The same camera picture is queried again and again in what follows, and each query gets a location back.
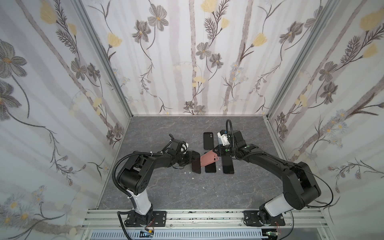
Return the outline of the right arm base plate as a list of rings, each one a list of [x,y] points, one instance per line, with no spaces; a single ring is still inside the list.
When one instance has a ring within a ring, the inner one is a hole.
[[[248,227],[278,227],[285,226],[282,214],[272,217],[266,211],[243,211],[244,224]]]

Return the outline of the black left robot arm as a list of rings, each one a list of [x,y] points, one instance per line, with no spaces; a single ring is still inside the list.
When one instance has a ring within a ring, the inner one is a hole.
[[[118,160],[112,169],[115,187],[123,192],[133,204],[126,212],[125,226],[139,224],[148,226],[154,220],[153,204],[150,202],[147,186],[155,169],[184,167],[190,163],[189,144],[171,139],[159,152],[134,151]]]

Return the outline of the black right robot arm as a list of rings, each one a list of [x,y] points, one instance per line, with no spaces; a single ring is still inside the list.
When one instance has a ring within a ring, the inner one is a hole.
[[[256,226],[276,223],[291,210],[302,210],[321,196],[321,189],[310,167],[275,157],[254,144],[247,144],[240,131],[231,133],[221,130],[218,133],[219,145],[214,153],[220,157],[234,157],[257,165],[282,181],[283,192],[259,207],[256,213]]]

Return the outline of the black phone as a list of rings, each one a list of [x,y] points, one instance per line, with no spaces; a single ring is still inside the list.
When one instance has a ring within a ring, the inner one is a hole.
[[[205,166],[205,173],[216,173],[216,172],[217,172],[216,162]]]

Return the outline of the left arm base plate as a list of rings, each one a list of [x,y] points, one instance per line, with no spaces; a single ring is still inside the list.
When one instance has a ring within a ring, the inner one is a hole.
[[[132,210],[128,212],[124,225],[125,227],[165,227],[166,219],[166,211],[149,211],[146,215],[140,215]]]

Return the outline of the black phone case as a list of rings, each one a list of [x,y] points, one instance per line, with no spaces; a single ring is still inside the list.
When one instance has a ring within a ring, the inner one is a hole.
[[[214,135],[212,132],[203,133],[203,148],[204,150],[214,149]]]

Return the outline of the pink phone case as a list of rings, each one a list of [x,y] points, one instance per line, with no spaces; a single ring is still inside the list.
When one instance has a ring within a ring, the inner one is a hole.
[[[200,158],[201,167],[205,167],[207,165],[215,163],[218,160],[219,160],[219,156],[213,150],[210,150],[209,152],[201,156]]]

